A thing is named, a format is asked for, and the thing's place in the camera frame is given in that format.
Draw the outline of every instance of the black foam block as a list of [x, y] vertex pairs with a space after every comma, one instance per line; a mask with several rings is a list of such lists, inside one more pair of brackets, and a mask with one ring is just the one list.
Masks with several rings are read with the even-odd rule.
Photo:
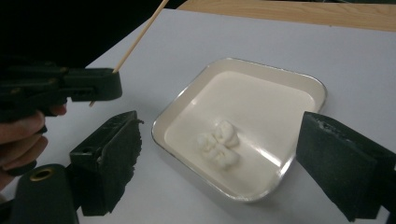
[[335, 119], [304, 113], [297, 161], [349, 221], [394, 206], [396, 155]]

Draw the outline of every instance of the black tool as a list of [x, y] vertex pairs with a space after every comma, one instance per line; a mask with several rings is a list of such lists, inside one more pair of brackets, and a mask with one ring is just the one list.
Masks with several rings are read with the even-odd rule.
[[[49, 108], [74, 102], [108, 101], [122, 95], [120, 74], [110, 68], [67, 68], [54, 63], [0, 57], [0, 122], [32, 116], [37, 110], [53, 116]], [[34, 163], [8, 171], [22, 175]]]
[[112, 212], [134, 175], [141, 151], [135, 111], [109, 119], [70, 152], [66, 168], [49, 164], [23, 175], [15, 199], [0, 204], [0, 223], [75, 224], [84, 216]]
[[305, 112], [297, 161], [349, 221], [396, 214], [396, 154], [329, 117]]

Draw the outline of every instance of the wooden stick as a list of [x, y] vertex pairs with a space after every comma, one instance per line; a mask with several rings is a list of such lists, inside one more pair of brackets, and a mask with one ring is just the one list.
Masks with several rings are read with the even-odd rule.
[[[137, 39], [134, 41], [134, 43], [131, 45], [131, 47], [128, 48], [128, 50], [125, 52], [124, 56], [121, 58], [117, 66], [114, 68], [113, 73], [117, 73], [122, 65], [125, 63], [125, 61], [128, 59], [129, 55], [132, 53], [132, 50], [136, 47], [136, 45], [139, 43], [140, 39], [143, 37], [143, 35], [146, 33], [146, 31], [149, 29], [151, 24], [157, 19], [158, 15], [160, 14], [161, 10], [165, 7], [165, 5], [169, 2], [169, 0], [163, 0], [161, 4], [158, 6], [158, 8], [155, 10], [154, 14], [152, 14], [151, 18], [148, 21], [148, 24], [143, 28], [142, 32], [140, 32], [139, 36]], [[90, 107], [93, 106], [95, 101], [91, 101]]]

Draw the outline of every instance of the white object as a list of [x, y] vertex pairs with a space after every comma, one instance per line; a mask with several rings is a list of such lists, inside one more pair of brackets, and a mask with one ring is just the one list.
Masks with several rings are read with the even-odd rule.
[[198, 134], [197, 143], [203, 157], [220, 169], [226, 170], [238, 162], [238, 154], [219, 143], [212, 133]]
[[222, 120], [218, 126], [216, 126], [214, 135], [216, 140], [226, 147], [235, 147], [239, 144], [238, 135], [233, 125], [227, 120]]
[[[318, 112], [325, 98], [325, 87], [312, 77], [242, 60], [219, 60], [161, 113], [152, 136], [224, 195], [252, 202], [277, 186], [294, 157], [303, 113]], [[215, 136], [222, 143], [233, 138], [231, 123], [238, 127], [238, 167], [227, 173], [208, 167], [193, 150], [197, 134], [210, 130], [213, 123], [219, 123]], [[213, 147], [213, 140], [207, 145]], [[218, 151], [223, 149], [207, 155], [225, 167], [226, 160], [217, 159]]]

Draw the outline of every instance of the textured black block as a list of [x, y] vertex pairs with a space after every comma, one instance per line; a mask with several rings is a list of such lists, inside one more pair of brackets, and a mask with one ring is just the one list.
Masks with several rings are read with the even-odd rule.
[[304, 113], [297, 161], [349, 221], [376, 218], [384, 190], [394, 198], [396, 155], [335, 119]]
[[84, 216], [111, 212], [134, 175], [141, 150], [135, 111], [109, 119], [70, 152], [75, 205]]

